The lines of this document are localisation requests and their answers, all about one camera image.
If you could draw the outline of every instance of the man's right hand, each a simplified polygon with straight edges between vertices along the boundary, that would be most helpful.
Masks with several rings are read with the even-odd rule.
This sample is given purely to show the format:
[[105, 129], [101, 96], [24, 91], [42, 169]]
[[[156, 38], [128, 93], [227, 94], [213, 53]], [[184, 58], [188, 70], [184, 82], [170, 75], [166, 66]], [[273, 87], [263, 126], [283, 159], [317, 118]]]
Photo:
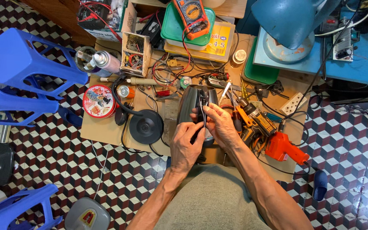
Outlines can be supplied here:
[[[221, 148], [227, 150], [234, 144], [242, 142], [235, 130], [231, 115], [227, 111], [213, 103], [210, 103], [209, 107], [204, 106], [202, 108], [208, 116], [206, 127]], [[190, 117], [196, 120], [198, 108], [194, 108], [192, 112], [193, 114], [190, 114]]]

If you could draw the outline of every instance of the blue desk lamp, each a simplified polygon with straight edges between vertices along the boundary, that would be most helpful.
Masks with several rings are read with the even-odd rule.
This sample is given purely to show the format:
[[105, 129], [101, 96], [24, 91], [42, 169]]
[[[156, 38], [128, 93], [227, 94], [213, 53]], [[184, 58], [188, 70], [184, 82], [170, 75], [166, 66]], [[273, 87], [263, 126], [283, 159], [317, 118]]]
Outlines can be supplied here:
[[264, 45], [267, 55], [280, 63], [304, 58], [314, 43], [313, 30], [339, 3], [340, 0], [257, 0], [251, 10], [270, 35]]

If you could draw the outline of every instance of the red and white floor tile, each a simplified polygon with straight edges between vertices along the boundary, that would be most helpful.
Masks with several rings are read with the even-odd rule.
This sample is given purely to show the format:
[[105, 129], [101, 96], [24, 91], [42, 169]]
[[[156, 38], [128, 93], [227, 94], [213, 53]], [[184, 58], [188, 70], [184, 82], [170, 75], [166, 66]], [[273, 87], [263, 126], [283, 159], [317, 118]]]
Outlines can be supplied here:
[[[0, 0], [0, 34], [18, 28], [47, 40], [78, 48], [71, 34], [41, 14], [23, 10], [18, 5]], [[64, 57], [56, 50], [46, 54], [54, 61]], [[60, 79], [46, 77], [45, 88], [61, 84]], [[59, 104], [83, 116], [82, 96], [88, 85], [74, 85], [61, 96]], [[20, 92], [20, 96], [33, 97]], [[368, 109], [368, 103], [362, 104]], [[302, 207], [315, 229], [368, 229], [368, 116], [353, 115], [324, 100], [317, 109], [308, 109], [309, 141], [301, 149], [311, 158], [310, 175], [295, 176], [291, 183], [280, 185]], [[16, 119], [26, 113], [18, 112]], [[80, 137], [80, 129], [64, 122], [56, 114], [44, 114], [35, 127], [13, 127], [10, 142], [14, 147], [15, 170], [12, 182], [2, 187], [8, 195], [28, 187], [36, 189], [47, 183], [59, 191], [51, 197], [54, 217], [66, 217], [72, 204], [83, 196], [94, 198], [112, 217], [109, 229], [124, 229], [140, 206], [151, 195], [166, 169], [166, 157], [155, 154], [132, 154], [121, 147], [90, 142]], [[101, 165], [105, 171], [100, 183]], [[328, 192], [317, 202], [313, 191], [314, 169], [328, 175]], [[303, 169], [296, 166], [296, 172]], [[21, 216], [34, 224], [43, 223], [43, 213], [36, 206]], [[64, 227], [62, 222], [58, 229]]]

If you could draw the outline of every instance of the orange hot glue gun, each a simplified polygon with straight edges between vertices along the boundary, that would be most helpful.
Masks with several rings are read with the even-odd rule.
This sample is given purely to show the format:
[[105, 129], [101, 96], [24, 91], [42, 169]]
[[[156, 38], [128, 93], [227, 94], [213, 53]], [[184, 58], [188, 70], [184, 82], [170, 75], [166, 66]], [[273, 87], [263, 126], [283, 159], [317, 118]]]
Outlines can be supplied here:
[[302, 152], [289, 141], [287, 134], [275, 132], [269, 137], [265, 154], [278, 161], [285, 161], [288, 156], [299, 165], [303, 165], [309, 159], [309, 155]]

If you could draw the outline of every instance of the gray shirt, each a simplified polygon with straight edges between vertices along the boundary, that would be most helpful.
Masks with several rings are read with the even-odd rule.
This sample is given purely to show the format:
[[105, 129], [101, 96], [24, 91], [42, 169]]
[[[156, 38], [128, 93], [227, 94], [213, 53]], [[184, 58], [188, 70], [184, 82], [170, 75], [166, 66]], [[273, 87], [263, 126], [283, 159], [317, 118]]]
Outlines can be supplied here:
[[238, 170], [195, 165], [154, 229], [270, 230]]

